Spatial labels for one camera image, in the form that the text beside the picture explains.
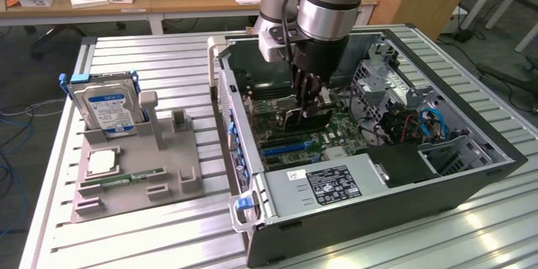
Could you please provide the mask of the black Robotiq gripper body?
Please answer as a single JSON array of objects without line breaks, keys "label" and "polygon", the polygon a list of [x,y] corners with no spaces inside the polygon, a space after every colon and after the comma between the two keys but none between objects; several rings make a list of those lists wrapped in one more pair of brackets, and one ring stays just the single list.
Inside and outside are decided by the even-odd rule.
[{"label": "black Robotiq gripper body", "polygon": [[296,43],[292,59],[292,86],[298,100],[312,100],[335,73],[348,37],[332,42],[304,40]]}]

